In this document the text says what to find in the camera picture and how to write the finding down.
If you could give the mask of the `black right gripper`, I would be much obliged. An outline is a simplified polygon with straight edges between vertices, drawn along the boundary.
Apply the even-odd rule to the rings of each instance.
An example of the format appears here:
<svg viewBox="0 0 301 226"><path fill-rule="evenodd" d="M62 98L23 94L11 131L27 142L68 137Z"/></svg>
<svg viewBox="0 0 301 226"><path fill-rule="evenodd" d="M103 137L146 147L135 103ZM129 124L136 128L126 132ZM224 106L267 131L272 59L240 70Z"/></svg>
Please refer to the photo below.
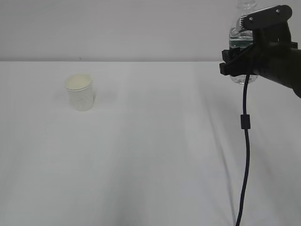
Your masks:
<svg viewBox="0 0 301 226"><path fill-rule="evenodd" d="M293 42L287 24L253 31L253 44L247 48L222 51L220 73L225 76L258 75L271 81L298 80L298 43Z"/></svg>

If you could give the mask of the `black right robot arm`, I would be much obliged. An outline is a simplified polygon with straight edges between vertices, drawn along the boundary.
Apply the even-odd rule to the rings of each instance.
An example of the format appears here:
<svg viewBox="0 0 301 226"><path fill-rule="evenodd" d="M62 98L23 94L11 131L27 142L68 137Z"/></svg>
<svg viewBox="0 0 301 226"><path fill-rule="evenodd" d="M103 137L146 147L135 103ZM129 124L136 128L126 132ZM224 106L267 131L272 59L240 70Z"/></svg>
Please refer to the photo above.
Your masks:
<svg viewBox="0 0 301 226"><path fill-rule="evenodd" d="M223 75L258 75L301 96L301 50L292 41L287 23L253 30L251 46L223 50L222 58Z"/></svg>

